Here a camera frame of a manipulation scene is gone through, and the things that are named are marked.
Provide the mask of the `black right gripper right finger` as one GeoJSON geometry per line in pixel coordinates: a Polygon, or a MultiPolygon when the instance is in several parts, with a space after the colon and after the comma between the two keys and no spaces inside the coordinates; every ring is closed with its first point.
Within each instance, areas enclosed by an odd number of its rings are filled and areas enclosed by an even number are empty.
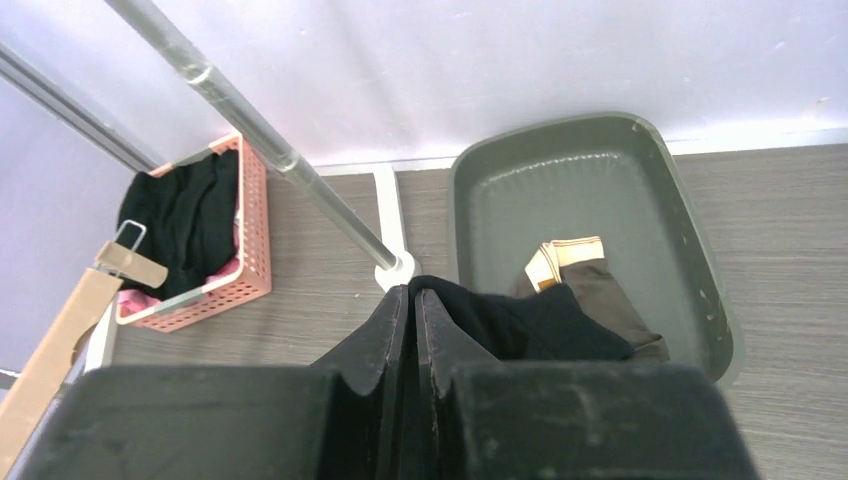
{"type": "Polygon", "coordinates": [[[720,391],[674,364],[501,362],[415,300],[424,479],[754,479],[720,391]]]}

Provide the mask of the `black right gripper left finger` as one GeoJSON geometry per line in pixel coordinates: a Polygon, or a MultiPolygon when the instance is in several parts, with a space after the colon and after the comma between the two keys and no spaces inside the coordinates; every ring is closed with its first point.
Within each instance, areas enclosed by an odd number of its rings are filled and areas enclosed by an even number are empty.
{"type": "Polygon", "coordinates": [[[408,291],[308,366],[84,375],[23,479],[393,479],[408,291]]]}

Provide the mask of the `beige clip hanger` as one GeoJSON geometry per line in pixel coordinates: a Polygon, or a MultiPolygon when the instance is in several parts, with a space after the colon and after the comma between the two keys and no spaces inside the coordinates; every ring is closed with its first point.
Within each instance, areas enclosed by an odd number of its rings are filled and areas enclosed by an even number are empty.
{"type": "Polygon", "coordinates": [[[129,247],[108,241],[85,270],[59,314],[1,403],[1,471],[18,460],[73,367],[83,340],[113,304],[126,280],[157,288],[168,269],[137,252],[147,227],[134,220],[120,224],[115,238],[130,230],[129,247]]]}

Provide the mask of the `black underwear with beige waistband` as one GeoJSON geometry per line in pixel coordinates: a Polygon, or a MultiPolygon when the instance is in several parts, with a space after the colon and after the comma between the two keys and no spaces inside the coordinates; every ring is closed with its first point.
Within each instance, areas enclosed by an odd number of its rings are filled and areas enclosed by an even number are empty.
{"type": "Polygon", "coordinates": [[[412,297],[435,292],[453,322],[499,360],[623,361],[635,353],[623,337],[584,313],[564,284],[515,298],[421,275],[408,289],[412,297]]]}

